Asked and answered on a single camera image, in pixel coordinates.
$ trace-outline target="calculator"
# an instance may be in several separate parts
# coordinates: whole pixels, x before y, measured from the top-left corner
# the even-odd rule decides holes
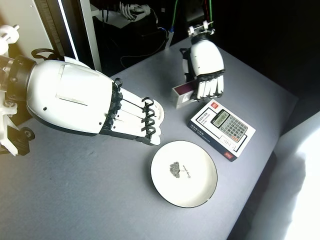
[[[211,121],[221,132],[226,134],[236,143],[245,135],[248,127],[234,116],[221,110]]]

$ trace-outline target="gray tabletop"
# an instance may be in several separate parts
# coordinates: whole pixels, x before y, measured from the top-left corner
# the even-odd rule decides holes
[[[224,240],[255,186],[297,99],[221,50],[226,73],[218,101],[256,132],[229,162],[187,127],[204,103],[176,110],[171,88],[184,83],[179,48],[170,49],[113,76],[138,96],[160,102],[165,117],[161,145],[51,129],[35,119],[26,156],[0,156],[0,239],[3,240]],[[151,161],[163,145],[193,142],[212,157],[218,183],[212,198],[195,208],[165,201],[153,186]]]

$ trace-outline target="green cable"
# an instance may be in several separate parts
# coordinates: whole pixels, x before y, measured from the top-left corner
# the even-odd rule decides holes
[[[209,0],[209,8],[210,8],[210,22],[212,22],[212,0]]]
[[[172,24],[171,24],[171,29],[170,29],[170,31],[172,30],[172,32],[173,32],[174,24],[175,24],[175,20],[176,20],[177,3],[178,3],[178,0],[175,0],[174,11],[173,11],[173,19],[172,19]]]

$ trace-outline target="plate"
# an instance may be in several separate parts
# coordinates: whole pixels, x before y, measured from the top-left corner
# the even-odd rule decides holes
[[[209,154],[188,141],[173,141],[161,147],[153,157],[151,177],[165,200],[183,208],[207,202],[218,182]]]

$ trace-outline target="box held by robotic hand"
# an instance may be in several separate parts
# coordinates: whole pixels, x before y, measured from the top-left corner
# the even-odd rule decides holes
[[[240,156],[256,131],[216,100],[198,111],[188,127],[231,162]]]

